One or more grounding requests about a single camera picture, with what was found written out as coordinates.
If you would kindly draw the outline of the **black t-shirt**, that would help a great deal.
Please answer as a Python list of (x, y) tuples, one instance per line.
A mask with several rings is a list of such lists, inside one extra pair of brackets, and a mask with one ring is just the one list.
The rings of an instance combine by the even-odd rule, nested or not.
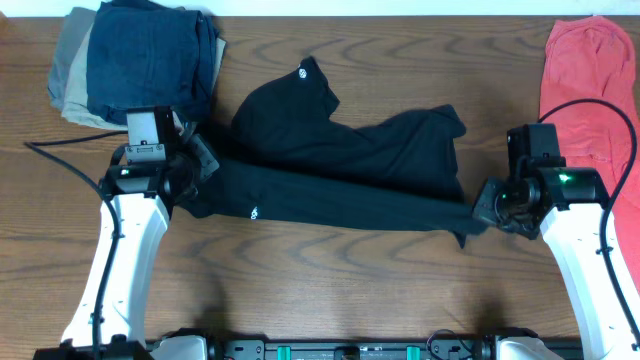
[(332, 120), (338, 97), (313, 58), (251, 92), (229, 125), (200, 129), (219, 166), (184, 203), (226, 215), (376, 231), (481, 234), (458, 180), (453, 107), (401, 112), (351, 128)]

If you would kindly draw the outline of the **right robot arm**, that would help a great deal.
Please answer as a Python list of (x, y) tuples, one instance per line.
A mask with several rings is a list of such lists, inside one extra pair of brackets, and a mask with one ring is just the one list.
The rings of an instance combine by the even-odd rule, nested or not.
[(611, 199), (589, 168), (547, 167), (486, 180), (474, 218), (542, 238), (560, 269), (586, 359), (639, 356), (639, 294), (621, 254)]

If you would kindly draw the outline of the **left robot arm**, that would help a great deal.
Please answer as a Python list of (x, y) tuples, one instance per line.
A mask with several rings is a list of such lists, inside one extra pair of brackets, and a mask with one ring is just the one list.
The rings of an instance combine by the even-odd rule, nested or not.
[(145, 335), (145, 312), (159, 245), (172, 209), (199, 177), (200, 163), (178, 138), (131, 137), (113, 153), (100, 182), (46, 152), (28, 148), (80, 177), (102, 200), (101, 229), (89, 277), (72, 320), (44, 359), (207, 359), (205, 336), (181, 329), (154, 343)]

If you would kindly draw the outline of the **folded navy blue garment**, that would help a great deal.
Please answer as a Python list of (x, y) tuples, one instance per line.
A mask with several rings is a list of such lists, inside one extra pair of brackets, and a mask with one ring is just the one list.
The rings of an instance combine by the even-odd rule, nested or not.
[(126, 123), (129, 110), (156, 106), (208, 120), (217, 38), (212, 18), (198, 10), (102, 3), (88, 43), (89, 112), (116, 125)]

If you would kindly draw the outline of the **folded beige garment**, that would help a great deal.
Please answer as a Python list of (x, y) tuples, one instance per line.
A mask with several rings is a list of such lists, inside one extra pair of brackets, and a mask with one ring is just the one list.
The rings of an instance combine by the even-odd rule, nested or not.
[[(71, 64), (69, 78), (66, 85), (63, 108), (61, 109), (62, 116), (68, 121), (74, 122), (80, 125), (86, 125), (89, 127), (103, 128), (103, 129), (123, 129), (124, 125), (116, 125), (103, 120), (97, 115), (93, 115), (89, 112), (87, 107), (87, 52), (89, 36), (93, 25), (90, 26), (89, 31), (86, 33), (80, 48)], [(217, 77), (219, 66), (217, 65), (217, 42), (216, 40), (216, 60), (214, 63), (214, 79)]]

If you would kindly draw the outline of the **red t-shirt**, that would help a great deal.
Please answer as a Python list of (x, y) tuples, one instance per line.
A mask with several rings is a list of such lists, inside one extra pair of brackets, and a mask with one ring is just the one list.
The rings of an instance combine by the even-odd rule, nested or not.
[(558, 20), (545, 54), (540, 114), (573, 100), (582, 101), (547, 120), (556, 126), (567, 165), (596, 169), (612, 192), (629, 161), (631, 137), (625, 121), (599, 102), (616, 106), (639, 128), (633, 42), (620, 26), (601, 16)]

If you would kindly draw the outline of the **folded grey garment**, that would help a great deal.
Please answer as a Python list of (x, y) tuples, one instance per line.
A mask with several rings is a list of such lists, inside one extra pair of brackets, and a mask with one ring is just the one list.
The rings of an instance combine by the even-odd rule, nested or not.
[(94, 10), (74, 7), (64, 17), (47, 82), (51, 106), (58, 110), (63, 108), (71, 64), (95, 16)]

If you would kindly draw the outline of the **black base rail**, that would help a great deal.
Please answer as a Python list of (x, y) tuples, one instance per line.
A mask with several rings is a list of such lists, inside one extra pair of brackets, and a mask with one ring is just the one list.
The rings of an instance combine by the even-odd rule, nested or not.
[(541, 339), (527, 329), (504, 335), (465, 336), (448, 329), (418, 340), (290, 340), (240, 337), (227, 340), (191, 330), (148, 345), (154, 359), (212, 360), (426, 360), (426, 359), (582, 359), (575, 339)]

